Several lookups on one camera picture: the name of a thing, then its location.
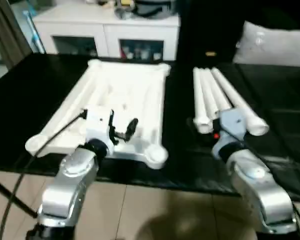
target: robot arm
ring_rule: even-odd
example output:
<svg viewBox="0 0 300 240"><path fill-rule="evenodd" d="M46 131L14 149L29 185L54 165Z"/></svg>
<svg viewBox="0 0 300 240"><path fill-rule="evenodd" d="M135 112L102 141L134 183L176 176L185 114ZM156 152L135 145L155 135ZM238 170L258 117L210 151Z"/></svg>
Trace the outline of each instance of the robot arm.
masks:
<svg viewBox="0 0 300 240"><path fill-rule="evenodd" d="M300 238L289 195L276 183L262 160L238 142L238 139L243 141L246 133L240 111L234 108L221 112L217 126L220 139L212 154L225 162L233 187L248 206L258 239Z"/></svg>
<svg viewBox="0 0 300 240"><path fill-rule="evenodd" d="M42 196L38 223L28 231L27 240L73 240L88 187L93 183L99 162L114 151L120 138L128 141L138 120L126 133L117 133L112 125L114 112L99 108L87 111L86 143L78 146L60 163L59 171Z"/></svg>

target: black cable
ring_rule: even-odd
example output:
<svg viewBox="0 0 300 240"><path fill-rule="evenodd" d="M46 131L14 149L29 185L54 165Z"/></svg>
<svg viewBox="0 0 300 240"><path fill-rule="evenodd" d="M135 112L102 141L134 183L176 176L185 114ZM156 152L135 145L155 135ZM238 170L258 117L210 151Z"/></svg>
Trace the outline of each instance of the black cable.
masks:
<svg viewBox="0 0 300 240"><path fill-rule="evenodd" d="M235 140L237 140L243 147L247 148L250 152L252 152L257 158L259 158L264 165L270 170L271 168L268 165L268 161L261 156L252 146L250 146L249 144L247 144L247 142L245 140L240 140L237 136L235 136L234 134L232 134L228 129L226 129L223 126L220 126L221 129L223 131L225 131L227 134L229 134L231 137L233 137ZM277 182L280 183L280 180L278 179L278 177L272 173L273 179ZM299 210L296 208L296 206L294 204L293 205L293 210L296 212L296 214L298 215L298 217L300 218L300 212Z"/></svg>
<svg viewBox="0 0 300 240"><path fill-rule="evenodd" d="M23 168L22 173L20 174L18 180L16 181L11 197L8 200L8 203L6 205L2 220L1 220L1 224L0 224L0 240L3 239L3 235L4 235L4 231L6 228L6 222L7 222L7 218L8 218L8 214L12 205L12 201L17 193L17 190L21 184L21 181L23 180L26 170L29 168L29 166L33 163L33 161L37 158L37 156L45 149L45 147L51 143L58 135L60 135L64 130L66 130L70 125L72 125L75 121L77 121L79 118L81 117L85 117L86 115L86 111L81 112L79 115L77 115L75 118L73 118L69 123L67 123L63 128L61 128L59 131L57 131L52 137L50 137L43 145L42 147L30 158L30 160L28 161L28 163L25 165L25 167Z"/></svg>

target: white tray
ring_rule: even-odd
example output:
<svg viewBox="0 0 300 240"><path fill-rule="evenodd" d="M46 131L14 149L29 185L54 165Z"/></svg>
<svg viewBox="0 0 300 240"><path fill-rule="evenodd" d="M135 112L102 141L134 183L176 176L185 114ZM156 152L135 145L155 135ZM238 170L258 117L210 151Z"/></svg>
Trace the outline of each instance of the white tray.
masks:
<svg viewBox="0 0 300 240"><path fill-rule="evenodd" d="M113 126L117 132L126 132L129 122L138 118L135 134L125 143L115 146L108 158L129 159L160 169L168 158L162 147L162 121L165 80L170 66L102 62L94 59L54 113L43 130L25 143L25 149L34 155L54 133L72 118L89 108L107 107L114 110ZM49 153L70 154L84 144L86 121L79 119L52 141L38 157Z"/></svg>

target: black table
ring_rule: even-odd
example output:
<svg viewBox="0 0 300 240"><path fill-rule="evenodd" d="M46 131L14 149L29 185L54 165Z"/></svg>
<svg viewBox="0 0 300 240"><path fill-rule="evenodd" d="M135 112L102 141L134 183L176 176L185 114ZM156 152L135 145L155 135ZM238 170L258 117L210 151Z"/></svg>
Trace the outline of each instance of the black table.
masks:
<svg viewBox="0 0 300 240"><path fill-rule="evenodd" d="M32 54L0 80L1 171L24 169L30 158L25 142L45 126L86 70L88 60L85 56ZM300 68L230 63L218 68L270 125L266 135L247 134L245 139L260 154L287 158L271 162L271 170L292 199L300 201ZM213 140L196 133L193 117L192 67L172 64L163 116L162 142L169 152L166 165L153 170L140 162L106 159L96 180L237 195L224 164L210 155ZM62 157L39 158L26 172L54 176Z"/></svg>

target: white plastic pipe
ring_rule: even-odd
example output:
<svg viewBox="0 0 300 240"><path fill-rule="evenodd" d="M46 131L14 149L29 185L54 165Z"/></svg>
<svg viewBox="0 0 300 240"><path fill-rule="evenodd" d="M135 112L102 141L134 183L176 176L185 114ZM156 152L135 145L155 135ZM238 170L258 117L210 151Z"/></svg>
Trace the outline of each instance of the white plastic pipe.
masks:
<svg viewBox="0 0 300 240"><path fill-rule="evenodd" d="M265 122L265 120L260 118L252 110L252 108L247 104L243 97L237 92L237 90L230 84L230 82L217 68L214 67L211 72L226 95L229 97L233 105L242 110L246 118L246 129L249 131L249 133L254 136L261 136L266 134L269 130L269 126Z"/></svg>
<svg viewBox="0 0 300 240"><path fill-rule="evenodd" d="M212 75L212 73L210 72L210 70L208 70L206 72L206 78L209 82L209 86L212 91L212 94L213 94L215 103L218 107L218 110L224 111L224 110L231 109L232 108L231 104L229 103L229 101L228 101L225 93L221 89L221 87L216 82L216 80L215 80L214 76Z"/></svg>
<svg viewBox="0 0 300 240"><path fill-rule="evenodd" d="M194 124L199 133L207 134L213 130L212 121L207 116L205 100L200 81L200 70L193 69L193 88L194 88L194 110L195 118Z"/></svg>
<svg viewBox="0 0 300 240"><path fill-rule="evenodd" d="M210 83L208 80L209 78L208 72L210 72L208 68L200 69L200 82L201 82L207 116L211 120L214 120L218 117L219 109L217 107L215 97L210 88Z"/></svg>
<svg viewBox="0 0 300 240"><path fill-rule="evenodd" d="M143 129L142 129L142 139L148 143L154 143L156 139L157 129L158 129L158 111L160 103L160 79L155 78L146 93L144 114L143 114Z"/></svg>
<svg viewBox="0 0 300 240"><path fill-rule="evenodd" d="M143 109L145 107L146 94L149 88L149 85L152 81L145 79L145 81L138 81L134 86L131 86L132 91L129 106L133 106L130 111L133 113L134 118L141 118Z"/></svg>

